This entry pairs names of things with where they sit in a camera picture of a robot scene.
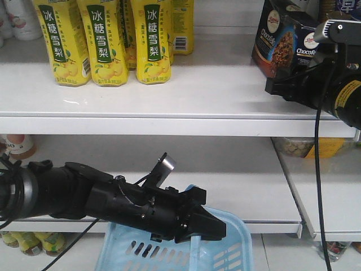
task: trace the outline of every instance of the barcode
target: barcode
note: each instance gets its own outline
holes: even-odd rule
[[[87,76],[88,73],[90,72],[90,62],[89,62],[89,58],[86,58],[83,61],[83,70],[85,71],[85,75]]]
[[[174,49],[176,51],[187,51],[187,37],[176,37]]]

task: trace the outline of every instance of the screw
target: screw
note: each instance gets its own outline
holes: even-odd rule
[[[125,181],[125,177],[122,175],[115,176],[114,178],[116,181]]]

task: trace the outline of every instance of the white floor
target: white floor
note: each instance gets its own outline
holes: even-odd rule
[[[104,234],[85,235],[49,270],[94,270],[103,238]],[[252,238],[255,271],[326,271],[307,230],[301,239],[287,234],[255,234]],[[9,248],[0,242],[1,271],[41,271],[52,259],[45,253],[26,256],[18,248]],[[350,247],[338,262],[332,263],[332,268],[333,271],[361,270],[361,254]]]

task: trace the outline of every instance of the yellow bottle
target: yellow bottle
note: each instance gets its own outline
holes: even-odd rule
[[[137,36],[137,78],[144,84],[159,84],[170,78],[168,46],[170,0],[131,0]]]
[[[137,45],[135,43],[135,26],[130,0],[120,0],[120,20],[129,70],[137,67]]]
[[[18,241],[11,235],[9,231],[1,231],[0,233],[5,245],[9,247],[19,247]]]
[[[77,0],[87,39],[93,81],[120,86],[128,80],[119,0]]]
[[[18,241],[22,253],[35,256],[42,250],[41,242],[30,231],[11,231],[11,235]]]
[[[173,64],[174,61],[174,52],[173,52],[173,41],[174,41],[174,33],[173,33],[173,16],[172,16],[172,1],[167,1],[165,6],[165,15],[167,16],[166,21],[168,22],[168,50],[169,50],[169,62],[170,65]]]
[[[194,0],[172,0],[173,53],[188,55],[194,49]]]
[[[56,82],[84,85],[90,79],[90,65],[76,0],[33,1]]]
[[[49,232],[34,232],[49,256],[56,256],[61,253],[67,244],[65,236],[62,233],[49,233]]]

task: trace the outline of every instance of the black robotic arm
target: black robotic arm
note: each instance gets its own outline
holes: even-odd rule
[[[180,193],[173,187],[160,188],[175,166],[166,153],[135,184],[73,162],[54,168],[45,160],[23,168],[20,161],[11,163],[7,155],[0,162],[6,168],[0,173],[0,215],[6,225],[40,215],[72,220],[92,216],[148,231],[156,241],[179,243],[193,235],[204,240],[226,236],[226,224],[202,207],[205,190],[193,186]]]

